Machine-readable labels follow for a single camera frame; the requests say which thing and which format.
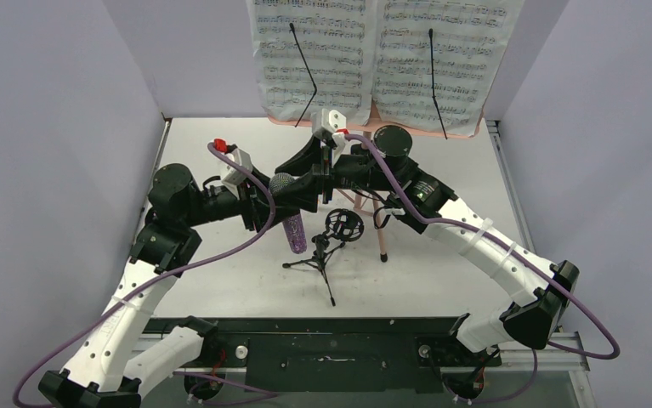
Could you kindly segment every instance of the red tip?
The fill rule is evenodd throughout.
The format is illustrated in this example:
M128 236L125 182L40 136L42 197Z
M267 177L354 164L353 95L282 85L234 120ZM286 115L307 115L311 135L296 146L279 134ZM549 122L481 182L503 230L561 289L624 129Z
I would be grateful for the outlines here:
M226 144L225 140L223 139L214 139L213 145L215 146L215 150L221 153L225 153L226 151L228 151L228 144Z

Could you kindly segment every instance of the black tripod leg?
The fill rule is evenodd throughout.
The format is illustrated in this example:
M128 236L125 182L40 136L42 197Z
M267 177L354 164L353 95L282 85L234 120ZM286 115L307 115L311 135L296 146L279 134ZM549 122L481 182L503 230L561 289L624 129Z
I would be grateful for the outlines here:
M331 249L331 251L326 252L326 261L324 262L324 264L328 264L328 261L331 260L331 256L333 256L333 253L335 251L337 251L337 250L339 250L339 249L341 249L341 248L343 248L345 246L346 246L346 243L341 242L341 245L336 246L335 248Z
M310 267L312 267L312 268L316 268L316 269L318 269L318 267L316 267L315 265L313 265L313 264L310 263L310 261L312 261L312 260L313 260L313 259L304 259L303 261L291 262L291 263L284 263L284 264L283 264L283 268L288 269L288 268L290 268L290 267L292 267L292 266L295 266L295 265L307 264L308 266L310 266Z
M326 276L326 270L321 269L320 274L323 275L323 280L326 281L326 287L328 287L328 294L331 295L331 304L333 307L336 307L336 299L333 298L333 292L331 292L331 284L328 283L328 276Z

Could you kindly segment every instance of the sheet music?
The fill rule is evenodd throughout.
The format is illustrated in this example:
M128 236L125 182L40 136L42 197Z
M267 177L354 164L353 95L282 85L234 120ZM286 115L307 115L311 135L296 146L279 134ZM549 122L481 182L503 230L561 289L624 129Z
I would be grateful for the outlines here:
M313 94L289 24L296 28L318 93L303 117L339 109L365 124L371 112L376 15L371 0L247 0L261 105L279 121L297 120Z
M373 98L381 118L441 131L431 91L432 28L435 93L445 129L475 134L523 2L378 0Z

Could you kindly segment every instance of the screw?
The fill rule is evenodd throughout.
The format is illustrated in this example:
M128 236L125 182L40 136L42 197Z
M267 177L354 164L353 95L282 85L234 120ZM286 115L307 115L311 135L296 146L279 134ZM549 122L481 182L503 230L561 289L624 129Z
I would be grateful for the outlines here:
M248 347L241 345L235 348L235 357L243 360L247 356L248 356Z
M427 344L423 344L423 346L418 348L418 355L420 355L422 358L427 359L428 358L428 353L430 353L431 348Z

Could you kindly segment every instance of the purple microphone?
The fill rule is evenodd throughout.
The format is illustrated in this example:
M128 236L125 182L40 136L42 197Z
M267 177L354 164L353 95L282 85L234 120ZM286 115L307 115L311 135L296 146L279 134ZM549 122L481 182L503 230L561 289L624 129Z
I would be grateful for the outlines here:
M285 189L290 183L296 179L288 173L276 173L270 179L268 190L273 196L278 196L281 190ZM303 219L300 212L292 217L288 217L282 221L283 230L286 232L288 245L291 246L293 253L303 253L308 249L308 242L305 239L305 230L303 230Z

